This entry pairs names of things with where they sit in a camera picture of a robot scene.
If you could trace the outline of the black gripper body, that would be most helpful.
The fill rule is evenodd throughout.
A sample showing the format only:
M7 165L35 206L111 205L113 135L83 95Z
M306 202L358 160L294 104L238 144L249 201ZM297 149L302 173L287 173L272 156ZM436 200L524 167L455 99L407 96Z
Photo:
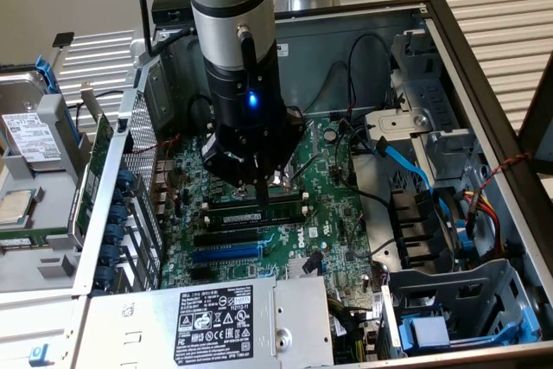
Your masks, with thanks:
M277 62L260 62L247 72L227 71L207 60L205 68L215 128L201 149L204 167L236 188L253 186L253 155L257 155L260 176L260 153L266 151L269 186L306 130L301 111L284 104Z

